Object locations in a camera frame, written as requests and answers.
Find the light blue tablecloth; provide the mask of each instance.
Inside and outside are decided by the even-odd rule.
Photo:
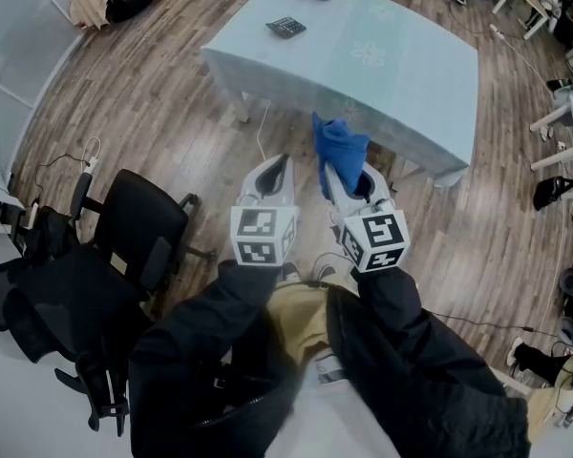
[[[265,26],[287,16],[308,29],[285,40]],[[439,184],[471,162],[478,53],[390,0],[250,0],[202,53],[226,88],[342,116]]]

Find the white cube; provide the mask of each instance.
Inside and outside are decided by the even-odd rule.
[[[392,210],[345,218],[340,244],[361,273],[398,266],[410,248],[405,216]]]
[[[238,264],[282,266],[297,233],[297,207],[231,207],[230,237]]]

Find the chair armrest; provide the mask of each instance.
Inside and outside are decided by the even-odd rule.
[[[93,179],[89,173],[83,173],[78,178],[78,182],[74,187],[73,197],[70,201],[70,215],[73,220],[80,219],[80,214],[83,209],[89,209],[99,214],[102,212],[102,204],[87,197],[87,192],[89,192],[89,187]]]
[[[147,290],[154,290],[163,278],[172,254],[172,246],[165,238],[158,238],[151,250],[142,274],[140,284]]]

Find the wooden floor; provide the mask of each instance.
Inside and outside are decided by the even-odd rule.
[[[97,135],[102,151],[95,198],[104,198],[121,168],[141,173],[176,199],[195,192],[203,206],[189,230],[195,231],[191,243],[229,257],[229,207],[245,174],[261,162],[254,135],[266,102],[253,101],[249,122],[238,122],[209,76],[200,46],[246,1],[155,0],[130,22],[90,31],[49,89],[25,137],[15,165],[15,193],[31,202],[37,195],[36,164],[65,152],[81,156],[87,138]],[[412,238],[406,268],[419,284],[423,304],[477,322],[555,332],[559,307],[553,283],[557,268],[560,273],[573,260],[573,203],[556,203],[540,213],[533,209],[536,183],[559,172],[558,167],[537,174],[529,169],[532,161],[556,150],[553,142],[541,143],[528,132],[530,123],[550,112],[550,99],[488,26],[495,23],[516,36],[510,42],[544,78],[567,75],[563,50],[545,30],[528,42],[520,39],[517,18],[529,13],[522,2],[494,16],[497,0],[470,0],[466,8],[453,4],[453,17],[445,0],[393,1],[468,42],[479,59],[476,145],[467,175],[452,189],[436,189],[418,178],[396,195]],[[557,135],[572,142],[565,128]],[[329,205],[318,186],[310,117],[272,105],[261,141],[267,155],[289,153],[295,160],[302,215],[293,258],[306,273],[319,254],[340,252],[327,227]],[[369,160],[387,176],[404,170],[400,158],[377,147],[371,147]],[[49,171],[41,169],[43,203],[67,212],[79,171],[79,164],[68,159]],[[569,171],[573,174],[573,163]],[[86,238],[95,220],[92,214],[83,218]],[[345,261],[335,265],[346,274]],[[197,293],[215,274],[216,266],[187,257],[162,310]],[[519,333],[539,347],[553,341],[515,330],[448,324],[498,367],[504,367],[504,351]]]

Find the sneaker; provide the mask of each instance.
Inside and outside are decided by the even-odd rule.
[[[300,283],[302,280],[299,268],[293,261],[286,261],[283,264],[283,281],[288,283]]]
[[[512,343],[512,347],[509,350],[509,353],[507,353],[507,366],[513,366],[518,361],[516,360],[516,348],[522,343],[524,343],[524,341],[520,337],[517,337]]]
[[[326,264],[318,272],[318,280],[321,281],[322,279],[325,279],[326,277],[328,277],[330,275],[335,275],[335,273],[336,273],[335,268],[333,268],[330,264]]]

